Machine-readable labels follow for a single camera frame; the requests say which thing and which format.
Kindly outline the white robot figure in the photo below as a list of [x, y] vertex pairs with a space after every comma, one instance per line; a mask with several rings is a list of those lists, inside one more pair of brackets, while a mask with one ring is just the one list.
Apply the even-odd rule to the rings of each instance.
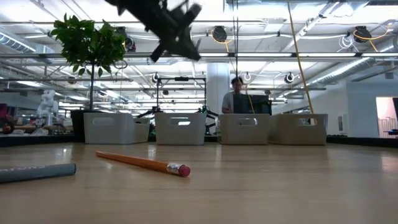
[[35, 125], [38, 127], [51, 126], [58, 120], [58, 102], [54, 100], [55, 90], [45, 90], [37, 108]]

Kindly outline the grey crayon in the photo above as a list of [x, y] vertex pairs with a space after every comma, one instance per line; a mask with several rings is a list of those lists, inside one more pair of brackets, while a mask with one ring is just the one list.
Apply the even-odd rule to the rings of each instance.
[[0, 169], [0, 184], [75, 175], [74, 163]]

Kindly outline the white pillar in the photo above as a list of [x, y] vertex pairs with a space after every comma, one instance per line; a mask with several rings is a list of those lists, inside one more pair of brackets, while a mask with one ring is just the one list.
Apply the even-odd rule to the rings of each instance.
[[216, 114], [222, 113], [225, 94], [229, 92], [230, 69], [228, 63], [208, 63], [206, 66], [206, 105]]

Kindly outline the silver ventilation duct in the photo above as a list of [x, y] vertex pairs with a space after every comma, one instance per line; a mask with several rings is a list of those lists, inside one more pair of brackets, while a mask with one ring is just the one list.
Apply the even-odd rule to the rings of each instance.
[[6, 45], [18, 52], [22, 52], [24, 54], [32, 54], [35, 52], [35, 49], [26, 45], [25, 43], [3, 33], [0, 32], [0, 44]]
[[340, 78], [346, 78], [362, 70], [371, 68], [376, 63], [376, 59], [372, 57], [365, 57], [354, 60], [352, 62], [339, 63], [318, 75], [315, 75], [308, 82], [308, 86], [313, 86], [315, 84], [328, 84], [335, 82]]

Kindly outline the black monitor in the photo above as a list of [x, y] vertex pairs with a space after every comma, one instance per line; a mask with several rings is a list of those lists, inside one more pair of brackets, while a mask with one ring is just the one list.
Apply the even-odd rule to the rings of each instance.
[[236, 114], [272, 114], [272, 102], [267, 95], [233, 96], [233, 112]]

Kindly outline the potted green tree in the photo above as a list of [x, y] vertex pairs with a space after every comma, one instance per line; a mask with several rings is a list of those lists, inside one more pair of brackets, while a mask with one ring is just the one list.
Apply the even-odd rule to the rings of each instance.
[[125, 37], [106, 21], [97, 29], [95, 21], [68, 15], [53, 22], [50, 35], [61, 42], [60, 55], [72, 70], [79, 75], [90, 76], [88, 108], [71, 111], [75, 141], [85, 142], [84, 115], [94, 111], [95, 77], [110, 73], [111, 66], [124, 58]]

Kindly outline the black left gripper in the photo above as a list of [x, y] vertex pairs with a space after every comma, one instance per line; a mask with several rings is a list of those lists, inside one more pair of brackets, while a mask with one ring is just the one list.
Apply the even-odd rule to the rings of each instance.
[[[202, 10], [202, 6], [194, 3], [183, 10], [188, 0], [184, 0], [173, 9], [168, 8], [168, 0], [105, 0], [115, 6], [118, 14], [128, 11], [144, 24], [145, 31], [151, 31], [164, 42], [176, 42], [174, 54], [190, 60], [201, 59], [199, 46], [201, 39], [194, 42], [189, 38], [190, 24]], [[158, 61], [167, 48], [166, 43], [160, 43], [152, 52], [150, 59]]]

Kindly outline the dark red machine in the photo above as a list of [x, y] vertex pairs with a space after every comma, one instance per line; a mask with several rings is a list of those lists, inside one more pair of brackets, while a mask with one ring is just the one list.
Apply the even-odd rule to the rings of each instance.
[[14, 118], [7, 104], [0, 103], [0, 134], [11, 134], [15, 130]]

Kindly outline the orange pencil with pink eraser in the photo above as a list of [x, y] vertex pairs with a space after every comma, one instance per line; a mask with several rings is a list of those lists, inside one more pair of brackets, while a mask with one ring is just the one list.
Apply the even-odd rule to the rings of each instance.
[[122, 162], [125, 164], [138, 166], [157, 172], [178, 175], [181, 177], [188, 177], [191, 173], [191, 168], [189, 168], [189, 166], [173, 162], [160, 162], [150, 159], [144, 159], [141, 157], [125, 156], [122, 154], [101, 151], [96, 151], [96, 156], [103, 159], [109, 159], [112, 161]]

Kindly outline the person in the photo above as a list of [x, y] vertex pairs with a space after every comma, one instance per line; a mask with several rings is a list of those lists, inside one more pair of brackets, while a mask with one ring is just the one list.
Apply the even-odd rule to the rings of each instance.
[[244, 82], [241, 77], [236, 77], [231, 80], [231, 85], [233, 87], [233, 90], [231, 92], [226, 93], [223, 97], [223, 102], [221, 107], [223, 114], [234, 113], [234, 105], [233, 105], [234, 95], [241, 93], [243, 84]]

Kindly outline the white plastic bin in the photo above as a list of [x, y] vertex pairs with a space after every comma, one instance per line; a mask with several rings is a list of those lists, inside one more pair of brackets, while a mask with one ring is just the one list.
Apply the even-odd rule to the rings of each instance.
[[85, 113], [86, 144], [137, 144], [147, 142], [150, 119], [127, 113]]
[[219, 142], [225, 145], [268, 145], [269, 114], [222, 114]]
[[156, 113], [155, 138], [158, 145], [201, 146], [206, 131], [205, 113]]
[[327, 114], [275, 114], [269, 118], [269, 143], [325, 145], [327, 124]]

